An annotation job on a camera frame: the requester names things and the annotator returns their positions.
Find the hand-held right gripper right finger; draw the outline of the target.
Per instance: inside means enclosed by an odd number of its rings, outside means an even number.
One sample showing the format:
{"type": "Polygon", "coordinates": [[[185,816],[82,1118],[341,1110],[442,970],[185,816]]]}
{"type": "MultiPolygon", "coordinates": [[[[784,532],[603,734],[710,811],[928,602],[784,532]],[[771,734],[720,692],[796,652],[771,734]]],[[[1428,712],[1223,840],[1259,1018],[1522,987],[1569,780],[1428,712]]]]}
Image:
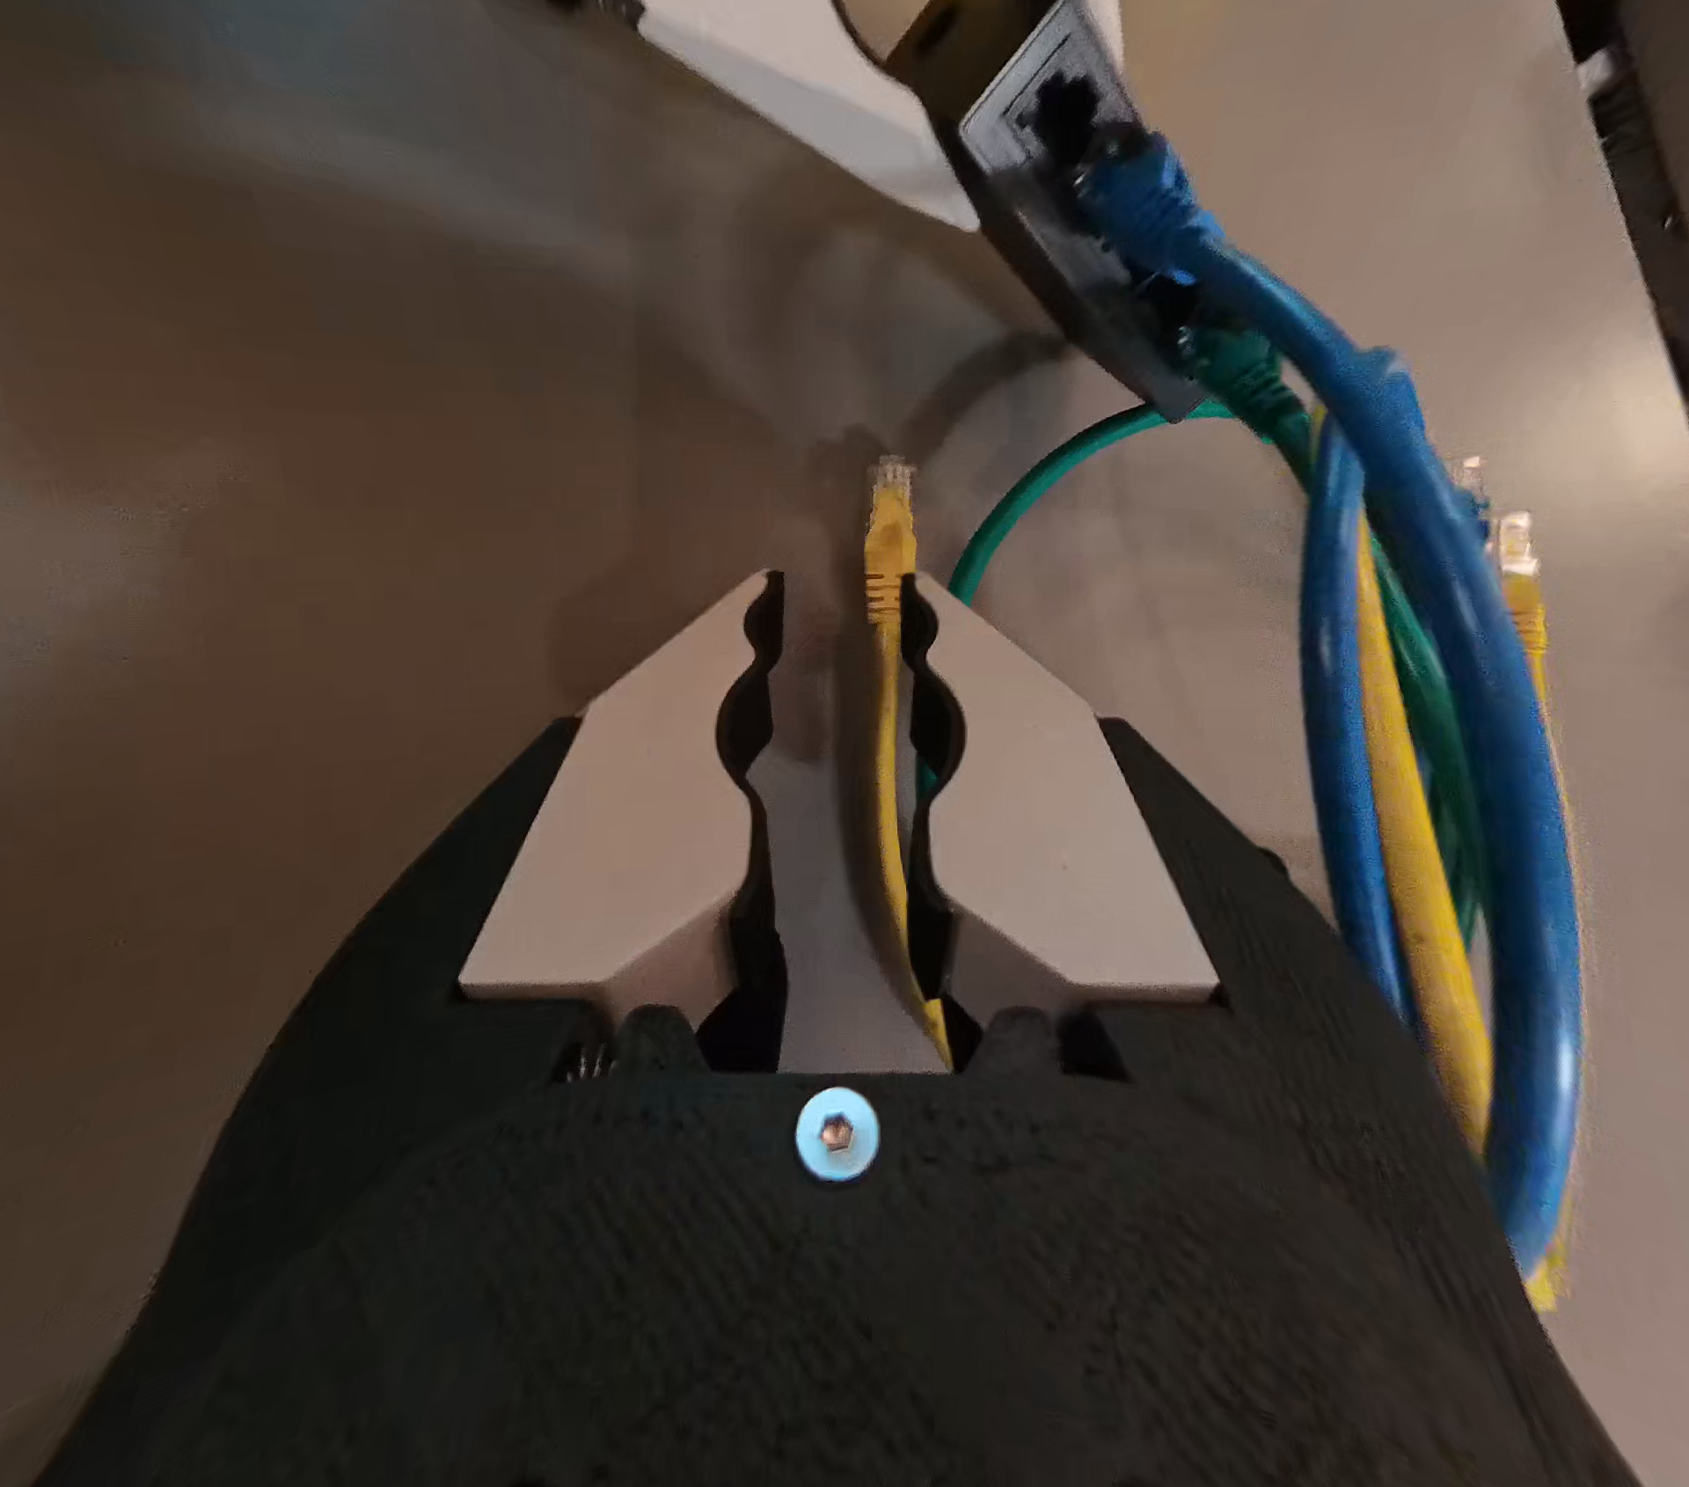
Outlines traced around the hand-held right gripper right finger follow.
{"type": "Polygon", "coordinates": [[[905,581],[905,664],[909,950],[948,1028],[1205,1005],[1209,953],[1089,703],[924,570],[905,581]]]}

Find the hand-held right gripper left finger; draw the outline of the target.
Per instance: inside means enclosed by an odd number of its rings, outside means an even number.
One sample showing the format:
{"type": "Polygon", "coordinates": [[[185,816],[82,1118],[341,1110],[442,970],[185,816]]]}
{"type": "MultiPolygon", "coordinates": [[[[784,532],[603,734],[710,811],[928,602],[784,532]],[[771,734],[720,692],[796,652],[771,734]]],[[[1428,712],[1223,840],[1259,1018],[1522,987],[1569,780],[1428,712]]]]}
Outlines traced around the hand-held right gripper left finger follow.
{"type": "Polygon", "coordinates": [[[725,716],[766,685],[778,639],[753,628],[781,614],[762,569],[585,704],[457,970],[468,999],[582,999],[609,1019],[729,999],[756,810],[725,716]]]}

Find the black ethernet switch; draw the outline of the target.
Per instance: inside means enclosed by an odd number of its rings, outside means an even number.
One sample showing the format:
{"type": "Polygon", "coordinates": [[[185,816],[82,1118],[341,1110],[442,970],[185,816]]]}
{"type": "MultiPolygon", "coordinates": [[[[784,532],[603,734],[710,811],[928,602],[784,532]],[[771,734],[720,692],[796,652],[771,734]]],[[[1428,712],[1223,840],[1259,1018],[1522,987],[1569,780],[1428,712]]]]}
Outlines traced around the black ethernet switch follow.
{"type": "Polygon", "coordinates": [[[983,237],[1067,343],[1165,420],[1205,402],[1178,355],[1181,294],[1080,205],[1101,147],[1146,135],[1086,0],[928,0],[885,62],[921,105],[983,237]]]}

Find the grey equipment case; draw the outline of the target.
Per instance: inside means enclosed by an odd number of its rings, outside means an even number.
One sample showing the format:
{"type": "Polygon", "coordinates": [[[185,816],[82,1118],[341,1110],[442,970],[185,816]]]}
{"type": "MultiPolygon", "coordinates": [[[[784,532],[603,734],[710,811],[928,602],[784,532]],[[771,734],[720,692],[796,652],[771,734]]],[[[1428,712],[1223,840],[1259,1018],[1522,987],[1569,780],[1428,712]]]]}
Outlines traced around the grey equipment case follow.
{"type": "Polygon", "coordinates": [[[1685,395],[1685,0],[1556,0],[1621,219],[1685,395]]]}

